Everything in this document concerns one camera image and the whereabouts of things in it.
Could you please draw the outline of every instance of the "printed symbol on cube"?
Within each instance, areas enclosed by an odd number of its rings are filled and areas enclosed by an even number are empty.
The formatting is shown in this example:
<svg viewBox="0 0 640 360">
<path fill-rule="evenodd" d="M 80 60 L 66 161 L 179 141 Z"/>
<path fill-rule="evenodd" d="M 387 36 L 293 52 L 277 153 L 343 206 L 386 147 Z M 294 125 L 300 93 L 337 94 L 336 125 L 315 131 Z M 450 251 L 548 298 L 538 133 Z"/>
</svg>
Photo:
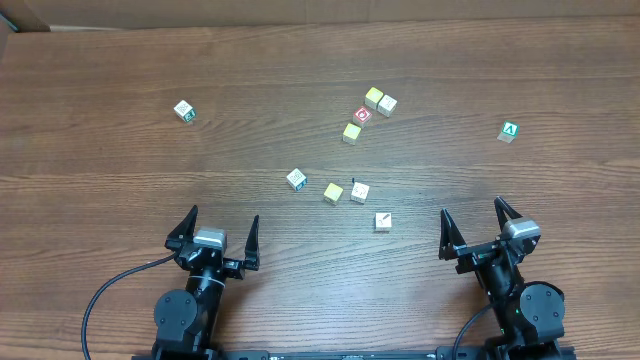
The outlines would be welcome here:
<svg viewBox="0 0 640 360">
<path fill-rule="evenodd" d="M 180 101 L 173 110 L 187 123 L 196 117 L 196 110 L 184 100 Z"/>
<path fill-rule="evenodd" d="M 330 183 L 324 192 L 324 199 L 333 205 L 338 205 L 340 196 L 342 196 L 342 188 L 334 183 Z"/>
<path fill-rule="evenodd" d="M 391 231 L 391 213 L 376 213 L 376 231 Z"/>
<path fill-rule="evenodd" d="M 296 168 L 287 175 L 287 182 L 295 191 L 300 191 L 307 184 L 307 177 Z"/>
<path fill-rule="evenodd" d="M 382 91 L 372 87 L 364 97 L 364 104 L 372 108 L 373 110 L 376 110 L 378 108 L 378 103 L 380 102 L 380 99 L 382 99 L 383 95 L 384 94 L 382 93 Z"/>
<path fill-rule="evenodd" d="M 344 132 L 342 133 L 342 140 L 351 145 L 355 145 L 356 142 L 358 141 L 358 136 L 360 135 L 360 131 L 362 131 L 362 129 L 360 129 L 359 127 L 353 124 L 349 124 L 347 125 L 347 128 L 344 129 Z"/>
<path fill-rule="evenodd" d="M 502 125 L 502 131 L 500 132 L 500 135 L 498 135 L 498 140 L 511 143 L 516 139 L 516 136 L 518 136 L 519 129 L 519 125 L 505 121 Z"/>
<path fill-rule="evenodd" d="M 369 186 L 361 183 L 354 183 L 351 191 L 351 200 L 364 204 L 369 194 Z"/>
<path fill-rule="evenodd" d="M 390 117 L 396 109 L 398 102 L 389 95 L 385 95 L 378 103 L 378 112 L 386 117 Z"/>
<path fill-rule="evenodd" d="M 364 128 L 373 114 L 366 107 L 360 106 L 356 112 L 353 113 L 353 123 L 358 125 L 361 128 Z"/>
</svg>

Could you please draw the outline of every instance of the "wooden tabletop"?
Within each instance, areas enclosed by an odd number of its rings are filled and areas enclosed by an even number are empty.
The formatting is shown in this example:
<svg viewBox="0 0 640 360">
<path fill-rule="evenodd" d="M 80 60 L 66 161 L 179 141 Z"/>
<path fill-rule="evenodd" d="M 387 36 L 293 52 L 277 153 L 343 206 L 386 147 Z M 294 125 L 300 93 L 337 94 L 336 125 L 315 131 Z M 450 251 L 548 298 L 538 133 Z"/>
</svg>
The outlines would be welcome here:
<svg viewBox="0 0 640 360">
<path fill-rule="evenodd" d="M 356 146 L 371 86 L 398 100 Z M 173 107 L 197 110 L 183 123 Z M 507 144 L 505 121 L 520 125 Z M 80 359 L 106 280 L 168 252 L 193 204 L 241 257 L 260 214 L 262 267 L 230 280 L 227 349 L 450 345 L 487 303 L 439 261 L 439 210 L 470 244 L 502 195 L 542 228 L 520 266 L 566 293 L 581 359 L 640 352 L 640 19 L 438 21 L 11 35 L 0 68 L 0 358 Z M 295 193 L 286 175 L 309 183 Z M 371 186 L 365 205 L 351 182 Z M 337 206 L 323 201 L 333 182 Z M 393 229 L 373 233 L 376 212 Z M 94 359 L 148 353 L 153 307 L 187 274 L 118 282 L 89 322 Z M 499 333 L 492 315 L 465 344 Z"/>
</svg>

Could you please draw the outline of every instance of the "pink cube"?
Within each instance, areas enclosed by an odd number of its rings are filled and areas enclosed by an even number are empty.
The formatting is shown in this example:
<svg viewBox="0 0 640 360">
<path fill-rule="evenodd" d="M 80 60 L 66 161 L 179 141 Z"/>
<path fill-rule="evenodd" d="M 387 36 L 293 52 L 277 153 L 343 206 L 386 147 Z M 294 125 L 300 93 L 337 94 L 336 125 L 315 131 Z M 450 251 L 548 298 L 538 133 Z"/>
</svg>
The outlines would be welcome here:
<svg viewBox="0 0 640 360">
<path fill-rule="evenodd" d="M 361 128 L 364 128 L 369 120 L 371 120 L 372 116 L 373 115 L 369 110 L 367 110 L 367 108 L 365 108 L 364 106 L 360 106 L 358 110 L 353 113 L 353 123 Z"/>
</svg>

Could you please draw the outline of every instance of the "cable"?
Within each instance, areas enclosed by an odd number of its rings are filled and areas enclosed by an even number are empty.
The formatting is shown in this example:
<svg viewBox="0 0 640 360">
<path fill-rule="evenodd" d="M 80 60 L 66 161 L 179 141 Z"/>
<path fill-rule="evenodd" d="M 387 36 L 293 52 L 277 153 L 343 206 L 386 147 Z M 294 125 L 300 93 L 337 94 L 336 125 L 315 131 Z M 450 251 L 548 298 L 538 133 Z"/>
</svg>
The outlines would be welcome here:
<svg viewBox="0 0 640 360">
<path fill-rule="evenodd" d="M 467 330 L 469 330 L 471 325 L 473 325 L 473 323 L 476 320 L 478 320 L 480 316 L 484 315 L 484 313 L 486 313 L 489 309 L 493 308 L 496 304 L 497 303 L 492 303 L 483 307 L 480 311 L 478 311 L 475 315 L 473 315 L 471 319 L 467 321 L 466 324 L 464 324 L 462 329 L 460 329 L 458 336 L 456 337 L 456 341 L 453 343 L 453 349 L 451 349 L 451 360 L 456 360 L 458 356 L 458 346 L 460 346 L 460 342 L 462 341 L 462 336 L 464 336 L 464 333 L 467 332 Z"/>
<path fill-rule="evenodd" d="M 160 260 L 156 260 L 154 262 L 150 262 L 150 263 L 142 265 L 142 266 L 138 266 L 137 268 L 133 268 L 131 270 L 127 270 L 127 271 L 123 272 L 122 274 L 114 277 L 113 279 L 107 281 L 104 285 L 102 285 L 100 287 L 100 289 L 98 289 L 98 291 L 96 291 L 96 294 L 93 295 L 93 298 L 89 302 L 89 306 L 87 306 L 87 310 L 84 312 L 84 318 L 82 319 L 81 341 L 82 341 L 82 353 L 84 354 L 85 360 L 91 360 L 91 356 L 89 356 L 89 349 L 87 348 L 87 323 L 89 322 L 89 315 L 91 314 L 91 309 L 93 309 L 93 305 L 96 304 L 96 301 L 98 301 L 98 298 L 100 297 L 100 295 L 102 295 L 102 293 L 109 286 L 113 285 L 113 283 L 115 283 L 116 281 L 122 279 L 123 277 L 131 275 L 133 273 L 137 273 L 138 271 L 146 270 L 146 269 L 154 267 L 156 265 L 164 264 L 167 261 L 175 259 L 175 257 L 178 254 L 179 253 L 176 252 L 174 254 L 171 254 L 171 256 L 167 256 L 166 258 L 163 258 L 163 259 L 160 259 Z"/>
</svg>

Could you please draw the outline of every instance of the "blue and white cube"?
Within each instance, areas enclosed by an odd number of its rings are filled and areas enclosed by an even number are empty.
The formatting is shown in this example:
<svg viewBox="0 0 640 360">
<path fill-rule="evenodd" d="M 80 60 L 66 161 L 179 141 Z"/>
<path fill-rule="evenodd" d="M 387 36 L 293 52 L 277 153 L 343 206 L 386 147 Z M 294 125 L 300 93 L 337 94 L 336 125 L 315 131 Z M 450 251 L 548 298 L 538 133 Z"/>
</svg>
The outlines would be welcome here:
<svg viewBox="0 0 640 360">
<path fill-rule="evenodd" d="M 173 108 L 173 110 L 176 112 L 176 114 L 178 114 L 178 116 L 180 116 L 180 119 L 182 119 L 186 123 L 190 122 L 191 120 L 193 120 L 193 118 L 196 117 L 196 109 L 194 109 L 193 106 L 189 105 L 189 103 L 184 100 L 180 101 L 178 105 Z"/>
<path fill-rule="evenodd" d="M 296 168 L 287 175 L 287 182 L 295 191 L 300 191 L 307 184 L 307 177 Z"/>
</svg>

